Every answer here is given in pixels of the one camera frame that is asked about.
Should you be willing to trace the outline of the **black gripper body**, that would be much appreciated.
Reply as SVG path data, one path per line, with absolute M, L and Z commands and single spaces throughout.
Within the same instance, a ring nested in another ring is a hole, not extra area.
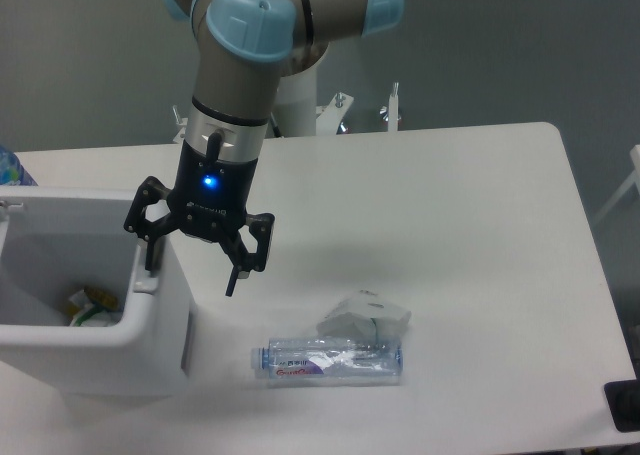
M 246 220 L 246 203 L 258 161 L 208 160 L 182 145 L 174 188 L 167 197 L 171 218 L 184 234 L 210 242 L 235 240 Z

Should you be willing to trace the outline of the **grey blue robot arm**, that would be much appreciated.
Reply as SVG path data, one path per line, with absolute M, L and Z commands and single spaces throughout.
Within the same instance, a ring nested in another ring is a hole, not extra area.
M 220 245 L 231 279 L 266 268 L 275 218 L 247 210 L 286 64 L 295 50 L 396 26 L 405 0 L 165 0 L 186 19 L 199 51 L 175 183 L 139 186 L 124 227 L 161 264 L 161 242 L 179 231 Z

